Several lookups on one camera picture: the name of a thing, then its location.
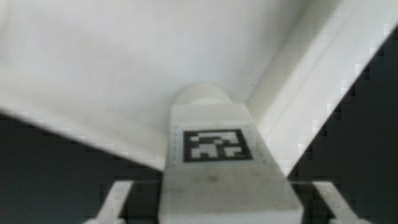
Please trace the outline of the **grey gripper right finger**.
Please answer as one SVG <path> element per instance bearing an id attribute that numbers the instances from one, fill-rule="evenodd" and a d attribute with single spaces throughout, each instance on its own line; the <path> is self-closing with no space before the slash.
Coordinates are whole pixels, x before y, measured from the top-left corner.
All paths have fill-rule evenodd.
<path id="1" fill-rule="evenodd" d="M 328 224 L 372 224 L 356 216 L 333 184 L 330 182 L 314 181 L 312 186 L 333 214 Z"/>

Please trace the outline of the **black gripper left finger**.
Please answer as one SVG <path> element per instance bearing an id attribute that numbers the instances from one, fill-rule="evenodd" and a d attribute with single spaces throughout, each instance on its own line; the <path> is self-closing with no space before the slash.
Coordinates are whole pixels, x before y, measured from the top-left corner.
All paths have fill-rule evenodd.
<path id="1" fill-rule="evenodd" d="M 117 181 L 111 184 L 97 215 L 81 224 L 125 224 L 125 220 L 120 217 L 120 212 L 131 187 L 131 181 Z"/>

